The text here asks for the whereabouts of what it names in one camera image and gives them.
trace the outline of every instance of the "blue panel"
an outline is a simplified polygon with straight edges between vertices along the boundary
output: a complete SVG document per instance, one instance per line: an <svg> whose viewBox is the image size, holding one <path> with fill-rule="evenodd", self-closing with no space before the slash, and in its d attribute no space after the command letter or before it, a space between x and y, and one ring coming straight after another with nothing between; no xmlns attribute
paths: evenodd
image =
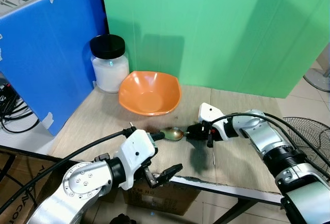
<svg viewBox="0 0 330 224"><path fill-rule="evenodd" d="M0 71L56 135L92 91L89 40L104 34L101 0L40 0L0 20Z"/></svg>

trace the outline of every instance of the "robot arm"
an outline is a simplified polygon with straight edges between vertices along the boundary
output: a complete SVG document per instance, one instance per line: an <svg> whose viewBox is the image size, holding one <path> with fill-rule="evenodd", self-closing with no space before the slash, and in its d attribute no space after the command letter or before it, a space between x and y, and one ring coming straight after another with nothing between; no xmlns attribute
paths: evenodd
<svg viewBox="0 0 330 224"><path fill-rule="evenodd" d="M247 113L265 116L259 110ZM223 116L222 112L206 103L200 106L199 121L211 122ZM263 160L275 183L284 196L281 200L292 223L326 223L330 221L330 187L318 171L306 161L306 155L295 149L289 141L261 118L234 116L213 124L201 126L208 132L208 146L213 140L228 140L231 137L248 138Z"/></svg>
<svg viewBox="0 0 330 224"><path fill-rule="evenodd" d="M103 154L94 162L72 166L57 190L37 207L27 224L79 223L82 214L112 188L132 188L136 175L144 174L150 187L154 188L182 169L182 164L178 164L155 177L148 166L158 151L154 140L163 139L163 133L150 135L144 130L132 129L134 132L112 159Z"/></svg>

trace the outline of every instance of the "black jar lid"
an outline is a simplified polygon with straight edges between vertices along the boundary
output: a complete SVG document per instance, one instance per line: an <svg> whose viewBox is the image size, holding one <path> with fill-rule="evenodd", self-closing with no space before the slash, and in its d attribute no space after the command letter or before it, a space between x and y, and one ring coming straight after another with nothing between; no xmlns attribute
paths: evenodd
<svg viewBox="0 0 330 224"><path fill-rule="evenodd" d="M90 40L92 54L100 59L115 59L125 53L125 41L116 35L100 35Z"/></svg>

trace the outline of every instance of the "spoon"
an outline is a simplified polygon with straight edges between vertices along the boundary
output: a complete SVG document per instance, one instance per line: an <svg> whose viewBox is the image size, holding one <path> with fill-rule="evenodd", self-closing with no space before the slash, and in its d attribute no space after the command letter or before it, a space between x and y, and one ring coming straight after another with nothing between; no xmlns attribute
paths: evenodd
<svg viewBox="0 0 330 224"><path fill-rule="evenodd" d="M165 129L161 129L161 132L165 134L165 138L167 140L181 140L185 135L189 132L183 132L178 127L166 127Z"/></svg>

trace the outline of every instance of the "green panel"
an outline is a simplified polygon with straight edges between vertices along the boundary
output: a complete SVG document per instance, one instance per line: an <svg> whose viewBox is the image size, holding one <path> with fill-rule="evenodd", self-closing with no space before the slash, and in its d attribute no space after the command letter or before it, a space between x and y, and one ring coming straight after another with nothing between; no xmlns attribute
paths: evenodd
<svg viewBox="0 0 330 224"><path fill-rule="evenodd" d="M131 70L286 97L329 42L329 0L105 0Z"/></svg>

